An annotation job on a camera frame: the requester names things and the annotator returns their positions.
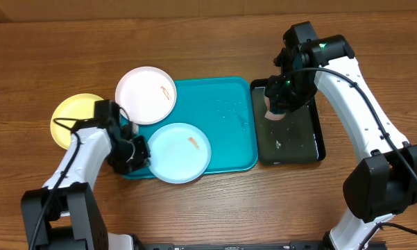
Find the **teal sponge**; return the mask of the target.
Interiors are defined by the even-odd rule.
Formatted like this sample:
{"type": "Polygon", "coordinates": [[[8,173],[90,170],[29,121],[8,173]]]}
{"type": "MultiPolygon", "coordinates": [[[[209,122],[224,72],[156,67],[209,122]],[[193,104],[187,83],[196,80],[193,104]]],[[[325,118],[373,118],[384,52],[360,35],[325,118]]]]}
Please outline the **teal sponge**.
{"type": "Polygon", "coordinates": [[[264,103],[266,105],[266,113],[265,113],[265,118],[272,120],[272,121],[278,121],[281,120],[285,117],[285,114],[274,114],[273,112],[270,111],[270,101],[269,98],[264,96],[264,103]]]}

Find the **light blue plate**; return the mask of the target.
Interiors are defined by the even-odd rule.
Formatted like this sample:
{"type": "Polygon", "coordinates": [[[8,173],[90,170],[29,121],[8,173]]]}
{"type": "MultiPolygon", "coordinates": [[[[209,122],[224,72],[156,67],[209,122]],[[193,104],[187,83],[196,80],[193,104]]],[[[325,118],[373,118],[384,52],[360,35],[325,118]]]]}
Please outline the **light blue plate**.
{"type": "Polygon", "coordinates": [[[161,181],[183,184],[196,180],[207,169],[212,150],[199,128],[173,123],[159,128],[148,140],[151,151],[149,170],[161,181]]]}

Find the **pink plate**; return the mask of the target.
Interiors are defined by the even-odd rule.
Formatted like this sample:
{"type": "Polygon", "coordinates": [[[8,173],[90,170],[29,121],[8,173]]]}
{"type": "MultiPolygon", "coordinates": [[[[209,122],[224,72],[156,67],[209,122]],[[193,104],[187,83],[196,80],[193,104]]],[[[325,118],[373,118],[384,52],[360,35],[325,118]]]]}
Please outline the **pink plate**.
{"type": "Polygon", "coordinates": [[[177,101],[174,80],[157,67],[138,67],[118,82],[115,101],[126,111],[126,119],[140,125],[166,118],[177,101]]]}

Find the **yellow-green plate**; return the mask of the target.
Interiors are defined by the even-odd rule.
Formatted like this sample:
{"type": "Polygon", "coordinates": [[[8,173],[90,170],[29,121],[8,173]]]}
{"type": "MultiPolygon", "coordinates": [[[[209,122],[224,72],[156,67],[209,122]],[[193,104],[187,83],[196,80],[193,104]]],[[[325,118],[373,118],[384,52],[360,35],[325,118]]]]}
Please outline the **yellow-green plate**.
{"type": "Polygon", "coordinates": [[[54,111],[51,117],[50,132],[56,144],[68,150],[71,143],[71,133],[57,125],[55,118],[90,119],[94,116],[94,102],[102,100],[95,94],[76,94],[65,99],[54,111]]]}

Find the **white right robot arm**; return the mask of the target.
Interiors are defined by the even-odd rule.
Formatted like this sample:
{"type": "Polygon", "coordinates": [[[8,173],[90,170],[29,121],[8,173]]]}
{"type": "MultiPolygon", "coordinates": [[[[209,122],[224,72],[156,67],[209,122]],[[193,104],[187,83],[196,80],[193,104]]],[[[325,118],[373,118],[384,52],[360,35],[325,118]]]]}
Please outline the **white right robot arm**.
{"type": "Polygon", "coordinates": [[[281,69],[264,89],[266,118],[279,120],[325,95],[339,116],[358,160],[343,184],[347,209],[319,249],[369,249],[373,236],[417,203],[417,144],[391,123],[366,84],[342,35],[319,38],[309,22],[284,34],[275,58],[281,69]]]}

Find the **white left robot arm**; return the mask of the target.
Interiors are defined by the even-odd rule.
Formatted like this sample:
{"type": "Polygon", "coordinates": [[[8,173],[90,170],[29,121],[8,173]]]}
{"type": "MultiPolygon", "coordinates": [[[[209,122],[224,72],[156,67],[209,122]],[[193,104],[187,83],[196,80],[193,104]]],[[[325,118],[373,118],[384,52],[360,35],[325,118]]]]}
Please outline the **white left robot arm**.
{"type": "Polygon", "coordinates": [[[123,108],[95,101],[94,116],[73,119],[71,144],[52,177],[24,193],[22,217],[29,249],[143,249],[133,234],[107,231],[93,187],[104,162],[120,175],[149,166],[145,137],[133,122],[121,124],[123,108]]]}

